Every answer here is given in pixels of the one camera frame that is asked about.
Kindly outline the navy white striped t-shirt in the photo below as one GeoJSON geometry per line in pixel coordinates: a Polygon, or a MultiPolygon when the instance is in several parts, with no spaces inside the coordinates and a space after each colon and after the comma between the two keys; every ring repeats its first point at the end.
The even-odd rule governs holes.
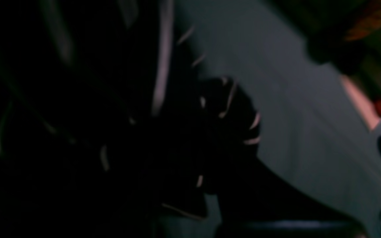
{"type": "Polygon", "coordinates": [[[172,0],[0,0],[0,238],[366,238],[257,157],[233,77],[198,77],[172,0]]]}

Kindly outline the white paper sheet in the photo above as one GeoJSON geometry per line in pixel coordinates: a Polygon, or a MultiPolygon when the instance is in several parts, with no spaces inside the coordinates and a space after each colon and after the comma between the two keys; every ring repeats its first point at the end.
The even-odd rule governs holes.
{"type": "Polygon", "coordinates": [[[346,95],[365,124],[367,131],[372,132],[381,122],[373,102],[368,99],[366,93],[361,90],[360,86],[356,85],[353,79],[342,75],[340,81],[346,95]]]}

